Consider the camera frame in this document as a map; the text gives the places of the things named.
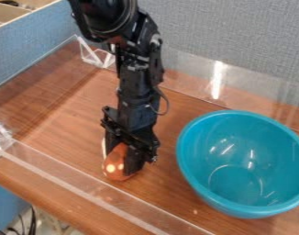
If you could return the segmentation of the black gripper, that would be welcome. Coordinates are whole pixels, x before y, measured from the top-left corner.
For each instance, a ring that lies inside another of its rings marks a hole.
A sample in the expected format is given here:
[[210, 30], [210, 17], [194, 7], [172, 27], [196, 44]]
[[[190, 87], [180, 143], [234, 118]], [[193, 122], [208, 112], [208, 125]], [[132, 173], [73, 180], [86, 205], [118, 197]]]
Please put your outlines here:
[[153, 132], [153, 126], [149, 125], [141, 129], [129, 130], [118, 125], [117, 110], [114, 108], [104, 106], [101, 111], [104, 117], [100, 120], [100, 125], [105, 129], [104, 158], [110, 160], [124, 159], [124, 175], [130, 176], [148, 161], [157, 158], [160, 142]]

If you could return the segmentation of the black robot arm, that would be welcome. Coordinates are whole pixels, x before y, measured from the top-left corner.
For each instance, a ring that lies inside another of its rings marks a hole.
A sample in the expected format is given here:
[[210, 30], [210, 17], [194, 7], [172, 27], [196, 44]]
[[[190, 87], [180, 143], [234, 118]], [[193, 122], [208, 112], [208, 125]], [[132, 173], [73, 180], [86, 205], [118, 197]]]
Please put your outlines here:
[[153, 132], [162, 82], [161, 37], [157, 24], [138, 8], [137, 0], [68, 0], [80, 32], [93, 42], [108, 44], [118, 78], [117, 107], [102, 107], [102, 173], [126, 180], [157, 159]]

